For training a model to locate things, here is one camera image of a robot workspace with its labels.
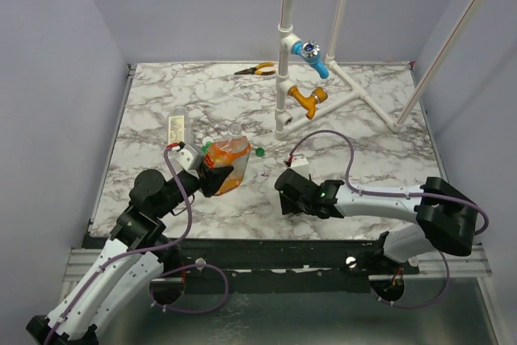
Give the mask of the orange label tea bottle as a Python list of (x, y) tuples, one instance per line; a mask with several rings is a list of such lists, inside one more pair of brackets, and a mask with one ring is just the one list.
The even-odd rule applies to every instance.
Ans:
[(211, 168), (228, 166), (233, 168), (233, 171), (215, 193), (216, 196), (232, 191), (242, 183), (250, 152), (251, 144), (243, 133), (240, 124), (231, 124), (228, 127), (227, 134), (210, 145), (204, 157), (206, 164)]

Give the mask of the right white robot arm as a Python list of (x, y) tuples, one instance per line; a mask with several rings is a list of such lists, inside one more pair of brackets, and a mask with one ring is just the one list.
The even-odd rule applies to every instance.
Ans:
[(421, 186), (352, 187), (342, 180), (316, 184), (288, 168), (275, 182), (283, 214), (304, 213), (320, 219), (381, 217), (409, 222), (404, 229), (379, 237), (372, 265), (388, 274), (408, 259), (439, 250), (457, 257), (471, 255), (477, 205), (441, 178)]

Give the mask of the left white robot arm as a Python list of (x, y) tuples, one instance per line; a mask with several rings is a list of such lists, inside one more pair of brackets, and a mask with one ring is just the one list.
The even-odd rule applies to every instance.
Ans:
[(181, 171), (167, 180), (155, 169), (142, 171), (129, 193), (99, 256), (74, 290), (51, 312), (26, 326), (38, 344), (96, 344), (110, 321), (156, 276), (177, 270), (178, 240), (169, 241), (162, 218), (188, 197), (219, 191), (231, 166), (201, 166), (196, 175)]

